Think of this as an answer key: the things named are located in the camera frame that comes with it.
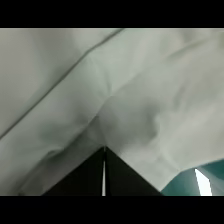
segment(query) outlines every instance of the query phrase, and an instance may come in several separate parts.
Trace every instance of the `white fabric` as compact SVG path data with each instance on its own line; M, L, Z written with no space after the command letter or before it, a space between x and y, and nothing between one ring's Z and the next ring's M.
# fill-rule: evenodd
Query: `white fabric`
M123 29L91 50L119 30L0 30L0 195L40 195L102 145L158 190L224 158L222 29Z

